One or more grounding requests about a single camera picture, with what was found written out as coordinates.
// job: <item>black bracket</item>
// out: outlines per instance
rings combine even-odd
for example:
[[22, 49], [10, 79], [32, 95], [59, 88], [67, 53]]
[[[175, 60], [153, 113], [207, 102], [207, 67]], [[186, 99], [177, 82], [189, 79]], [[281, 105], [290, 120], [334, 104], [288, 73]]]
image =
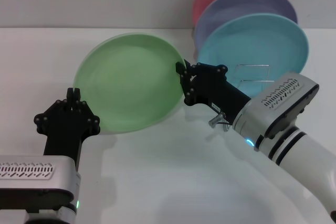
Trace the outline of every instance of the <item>black bracket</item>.
[[217, 113], [225, 113], [226, 120], [232, 124], [250, 97], [226, 81], [228, 69], [225, 65], [211, 66], [188, 61], [176, 63], [180, 84], [185, 96], [184, 103], [193, 106], [206, 104]]
[[44, 155], [71, 157], [77, 170], [83, 141], [100, 133], [100, 119], [86, 101], [80, 101], [79, 89], [69, 88], [66, 99], [36, 115], [34, 122], [37, 132], [47, 136]]

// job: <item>stack of plates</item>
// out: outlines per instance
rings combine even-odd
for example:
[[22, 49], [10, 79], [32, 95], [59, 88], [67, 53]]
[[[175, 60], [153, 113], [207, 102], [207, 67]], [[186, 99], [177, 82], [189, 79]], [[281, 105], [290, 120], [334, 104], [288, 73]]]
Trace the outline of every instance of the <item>stack of plates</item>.
[[300, 72], [308, 41], [288, 0], [195, 0], [196, 60], [228, 67], [227, 80], [253, 97]]

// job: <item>purple plate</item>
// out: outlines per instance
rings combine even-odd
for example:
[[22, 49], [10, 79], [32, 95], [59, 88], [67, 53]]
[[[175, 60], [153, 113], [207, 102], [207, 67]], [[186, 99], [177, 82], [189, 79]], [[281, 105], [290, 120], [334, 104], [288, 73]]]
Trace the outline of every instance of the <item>purple plate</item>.
[[194, 33], [199, 52], [205, 40], [221, 25], [249, 14], [271, 13], [297, 23], [294, 7], [288, 0], [214, 0], [201, 15]]

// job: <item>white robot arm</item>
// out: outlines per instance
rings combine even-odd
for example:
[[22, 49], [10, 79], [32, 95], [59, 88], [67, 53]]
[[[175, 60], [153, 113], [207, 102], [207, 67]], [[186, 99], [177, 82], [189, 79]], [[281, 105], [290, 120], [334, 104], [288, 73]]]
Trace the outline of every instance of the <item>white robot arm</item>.
[[251, 99], [226, 81], [226, 66], [190, 66], [187, 61], [185, 65], [176, 64], [184, 102], [190, 106], [203, 103], [216, 111], [218, 116], [209, 121], [211, 127], [231, 125], [310, 190], [336, 223], [336, 157], [295, 126], [319, 85], [300, 74], [287, 73]]

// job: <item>black stripe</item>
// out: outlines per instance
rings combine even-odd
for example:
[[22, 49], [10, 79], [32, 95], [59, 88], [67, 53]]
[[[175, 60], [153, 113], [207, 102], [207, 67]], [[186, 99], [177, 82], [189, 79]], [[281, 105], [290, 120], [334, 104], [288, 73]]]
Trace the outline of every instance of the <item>black stripe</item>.
[[67, 204], [64, 207], [71, 209], [75, 212], [75, 214], [77, 214], [77, 208], [73, 204]]
[[260, 135], [256, 141], [256, 144], [254, 145], [255, 148], [259, 149], [259, 146], [261, 145], [262, 141], [264, 140], [264, 137]]
[[290, 128], [285, 134], [283, 134], [279, 140], [275, 143], [275, 145], [273, 146], [273, 148], [271, 149], [271, 151], [268, 154], [268, 158], [270, 160], [273, 159], [275, 152], [277, 152], [278, 148], [280, 148], [280, 146], [284, 143], [284, 141], [289, 138], [289, 136], [291, 134], [293, 134], [295, 131], [297, 131], [299, 128], [297, 128], [296, 126], [293, 126], [292, 128]]
[[277, 161], [275, 162], [277, 165], [280, 165], [285, 155], [296, 144], [296, 142], [299, 141], [304, 135], [306, 135], [305, 132], [300, 132], [288, 143], [288, 145], [283, 149], [283, 151], [280, 153], [279, 157], [277, 158]]

